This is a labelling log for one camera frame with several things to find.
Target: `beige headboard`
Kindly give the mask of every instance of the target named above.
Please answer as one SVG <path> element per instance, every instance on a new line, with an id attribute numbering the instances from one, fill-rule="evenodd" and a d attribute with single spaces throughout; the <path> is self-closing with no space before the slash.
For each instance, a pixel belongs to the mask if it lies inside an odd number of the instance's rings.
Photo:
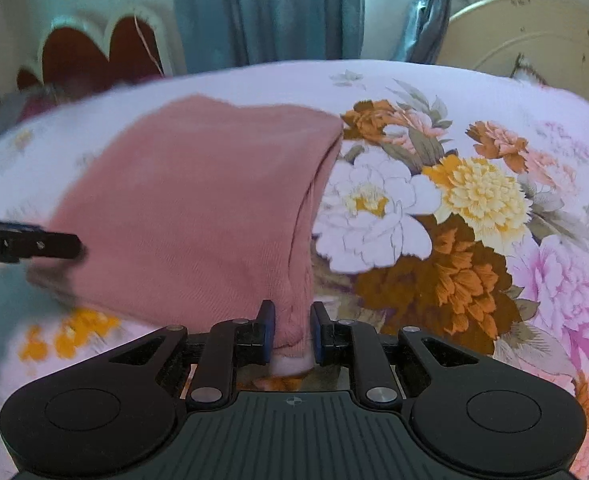
<path id="1" fill-rule="evenodd" d="M 450 20 L 437 64 L 510 76 L 519 53 L 589 101 L 589 12 L 567 0 L 484 0 Z"/>

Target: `red fabric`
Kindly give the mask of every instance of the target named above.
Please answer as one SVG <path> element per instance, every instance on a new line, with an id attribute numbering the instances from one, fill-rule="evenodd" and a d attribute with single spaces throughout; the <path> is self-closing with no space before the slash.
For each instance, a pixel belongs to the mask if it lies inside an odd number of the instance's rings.
<path id="1" fill-rule="evenodd" d="M 78 234 L 82 262 L 36 260 L 32 281 L 85 305 L 206 332 L 276 304 L 275 346 L 301 356 L 313 296 L 309 241 L 341 120 L 195 96 L 119 136 L 49 228 Z"/>

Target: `white flower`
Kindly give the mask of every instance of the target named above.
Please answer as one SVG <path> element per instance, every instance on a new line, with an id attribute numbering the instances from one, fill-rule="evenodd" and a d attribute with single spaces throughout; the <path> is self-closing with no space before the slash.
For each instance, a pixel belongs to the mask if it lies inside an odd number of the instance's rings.
<path id="1" fill-rule="evenodd" d="M 426 259 L 432 241 L 412 215 L 434 213 L 441 192 L 424 175 L 377 147 L 339 160 L 330 174 L 312 233 L 333 272 L 391 267 L 403 254 Z"/>

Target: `headboard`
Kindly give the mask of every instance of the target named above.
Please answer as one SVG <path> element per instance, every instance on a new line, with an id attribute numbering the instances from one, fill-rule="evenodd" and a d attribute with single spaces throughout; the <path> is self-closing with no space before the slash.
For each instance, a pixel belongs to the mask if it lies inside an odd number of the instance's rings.
<path id="1" fill-rule="evenodd" d="M 104 28 L 81 16 L 53 20 L 36 57 L 18 70 L 17 87 L 75 84 L 100 92 L 119 82 L 172 75 L 161 19 L 136 6 L 115 14 Z"/>
<path id="2" fill-rule="evenodd" d="M 567 0 L 483 0 L 450 19 L 437 64 L 510 76 L 519 53 L 589 101 L 589 12 Z"/>

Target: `pink cloth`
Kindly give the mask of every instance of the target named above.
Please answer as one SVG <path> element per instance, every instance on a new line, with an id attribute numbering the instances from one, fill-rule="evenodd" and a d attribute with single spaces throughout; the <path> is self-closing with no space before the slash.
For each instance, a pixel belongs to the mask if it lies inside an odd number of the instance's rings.
<path id="1" fill-rule="evenodd" d="M 309 241 L 341 120 L 309 108 L 201 96 L 133 124 L 61 202 L 49 228 L 80 262 L 36 259 L 29 279 L 77 303 L 206 332 L 276 305 L 275 347 L 306 352 Z"/>

